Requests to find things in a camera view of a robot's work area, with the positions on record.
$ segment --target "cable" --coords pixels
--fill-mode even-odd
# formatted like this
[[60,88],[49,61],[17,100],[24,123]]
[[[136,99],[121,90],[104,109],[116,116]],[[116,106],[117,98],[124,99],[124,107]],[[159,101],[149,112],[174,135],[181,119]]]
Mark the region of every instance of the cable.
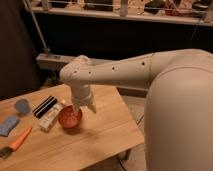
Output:
[[117,160],[118,160],[118,162],[119,162],[121,168],[122,168],[124,171],[127,171],[127,169],[124,167],[124,165],[123,165],[121,159],[119,158],[118,154],[117,154],[116,156],[117,156]]
[[196,34],[196,32],[197,32],[197,29],[198,29],[198,27],[200,26],[200,23],[201,23],[201,21],[202,21],[204,18],[205,18],[205,15],[203,14],[203,15],[199,18],[198,23],[195,25],[194,30],[193,30],[193,32],[192,32],[192,34],[191,34],[190,39],[189,39],[188,48],[191,48],[192,41],[193,41],[193,39],[194,39],[194,37],[195,37],[195,34]]
[[[141,123],[141,121],[143,120],[143,118],[144,118],[144,115],[142,115],[142,116],[140,117],[140,119],[137,121],[137,125],[139,125],[139,124]],[[119,155],[118,155],[118,154],[116,155],[116,157],[117,157],[117,160],[118,160],[118,162],[119,162],[121,168],[122,168],[124,171],[127,171],[127,169],[124,167],[124,165],[123,165],[121,159],[119,158]]]
[[37,21],[37,19],[36,19],[35,13],[34,13],[34,11],[32,10],[31,3],[30,3],[29,0],[25,0],[25,2],[26,2],[26,5],[28,6],[28,8],[29,8],[29,10],[30,10],[30,14],[31,14],[31,16],[32,16],[32,19],[33,19],[33,22],[34,22],[34,24],[35,24],[36,30],[37,30],[37,32],[38,32],[39,38],[40,38],[40,40],[41,40],[41,43],[42,43],[42,45],[43,45],[43,47],[44,47],[44,51],[45,51],[45,53],[46,53],[47,55],[50,55],[50,49],[47,47],[47,44],[46,44],[46,42],[45,42],[45,40],[44,40],[44,36],[43,36],[43,34],[42,34],[42,32],[41,32],[41,29],[40,29],[40,26],[39,26],[38,21]]

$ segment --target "orange bowl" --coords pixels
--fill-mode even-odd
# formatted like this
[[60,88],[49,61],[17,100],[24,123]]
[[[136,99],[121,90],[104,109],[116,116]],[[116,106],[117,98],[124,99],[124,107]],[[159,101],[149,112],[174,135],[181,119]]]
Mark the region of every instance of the orange bowl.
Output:
[[82,110],[79,109],[78,114],[74,114],[72,105],[66,106],[58,114],[58,122],[63,128],[76,127],[82,119]]

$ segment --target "wooden table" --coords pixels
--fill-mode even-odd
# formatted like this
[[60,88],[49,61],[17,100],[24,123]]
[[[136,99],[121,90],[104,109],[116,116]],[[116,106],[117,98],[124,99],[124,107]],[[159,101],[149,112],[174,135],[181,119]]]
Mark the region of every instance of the wooden table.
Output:
[[49,133],[44,133],[32,113],[21,116],[13,107],[17,100],[26,98],[34,109],[49,95],[71,103],[71,92],[66,85],[1,101],[0,122],[9,115],[20,116],[21,121],[8,137],[0,137],[0,148],[29,125],[33,124],[33,130],[16,152],[6,160],[0,158],[0,170],[79,170],[143,143],[144,137],[116,88],[92,86],[92,90],[97,114],[82,107],[81,124],[69,131],[57,122]]

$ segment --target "shelf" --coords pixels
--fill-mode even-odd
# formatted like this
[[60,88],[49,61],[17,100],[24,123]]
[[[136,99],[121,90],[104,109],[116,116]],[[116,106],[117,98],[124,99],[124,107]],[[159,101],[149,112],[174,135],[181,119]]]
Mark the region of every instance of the shelf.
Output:
[[112,1],[112,4],[84,2],[88,0],[76,1],[57,0],[50,3],[48,0],[33,0],[31,7],[35,13],[213,26],[213,3],[207,11],[195,11],[192,9],[179,9],[178,11],[175,9],[175,13],[183,11],[183,13],[180,12],[175,16],[174,14],[168,14],[171,13],[171,9],[165,8],[165,6],[158,9],[156,14],[146,12],[147,10],[144,10],[146,9],[145,5],[150,0],[104,0],[105,2]]

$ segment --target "floor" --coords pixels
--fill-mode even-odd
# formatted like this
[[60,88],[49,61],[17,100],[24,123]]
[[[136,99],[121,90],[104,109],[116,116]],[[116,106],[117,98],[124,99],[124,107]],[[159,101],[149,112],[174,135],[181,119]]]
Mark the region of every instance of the floor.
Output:
[[[47,79],[46,82],[41,86],[41,89],[48,88],[51,86],[56,85],[52,79]],[[144,114],[144,105],[145,105],[145,98],[144,97],[137,97],[137,96],[144,96],[145,93],[136,93],[137,95],[131,93],[131,91],[119,91],[121,97],[123,98],[124,102],[127,104],[130,112],[132,113],[133,118],[136,122],[138,122]],[[139,128],[142,133],[143,132],[143,120],[139,123]],[[132,148],[129,159],[125,160],[125,152],[118,154],[120,161],[122,163],[119,164],[119,160],[117,156],[113,156],[109,159],[101,161],[95,165],[92,165],[88,168],[83,169],[82,171],[145,171],[146,164],[145,164],[145,148],[144,144],[138,145]]]

